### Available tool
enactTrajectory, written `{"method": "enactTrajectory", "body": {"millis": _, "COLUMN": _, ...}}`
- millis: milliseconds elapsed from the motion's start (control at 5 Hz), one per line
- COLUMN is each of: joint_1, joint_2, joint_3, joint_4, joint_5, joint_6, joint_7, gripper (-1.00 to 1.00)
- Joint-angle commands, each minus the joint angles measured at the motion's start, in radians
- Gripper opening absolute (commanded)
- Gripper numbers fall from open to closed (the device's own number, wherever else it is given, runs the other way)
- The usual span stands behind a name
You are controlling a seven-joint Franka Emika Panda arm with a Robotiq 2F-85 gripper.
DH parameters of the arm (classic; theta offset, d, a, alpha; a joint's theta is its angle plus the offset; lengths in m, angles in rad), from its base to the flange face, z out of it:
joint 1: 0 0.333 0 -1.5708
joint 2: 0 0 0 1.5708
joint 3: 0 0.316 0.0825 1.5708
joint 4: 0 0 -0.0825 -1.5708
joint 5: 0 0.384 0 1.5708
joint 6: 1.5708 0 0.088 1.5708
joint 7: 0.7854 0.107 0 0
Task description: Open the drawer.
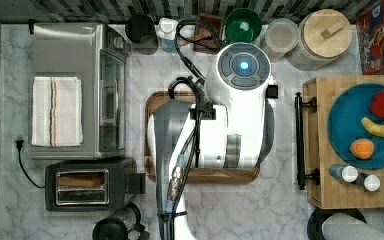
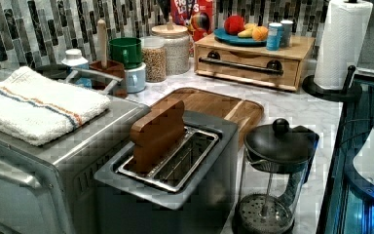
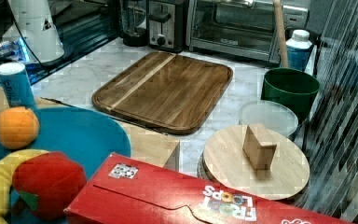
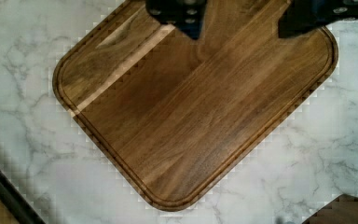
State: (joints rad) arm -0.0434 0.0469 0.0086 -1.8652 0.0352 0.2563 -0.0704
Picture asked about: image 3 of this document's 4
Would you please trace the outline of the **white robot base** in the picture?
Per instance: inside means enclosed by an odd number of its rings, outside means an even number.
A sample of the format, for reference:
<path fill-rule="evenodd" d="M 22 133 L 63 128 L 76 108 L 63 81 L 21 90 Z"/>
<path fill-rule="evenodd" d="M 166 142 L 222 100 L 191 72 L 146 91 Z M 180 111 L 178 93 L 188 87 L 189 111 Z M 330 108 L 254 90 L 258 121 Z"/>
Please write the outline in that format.
<path fill-rule="evenodd" d="M 5 40 L 20 40 L 30 61 L 49 63 L 64 54 L 62 42 L 50 13 L 48 0 L 7 0 L 13 24 Z"/>

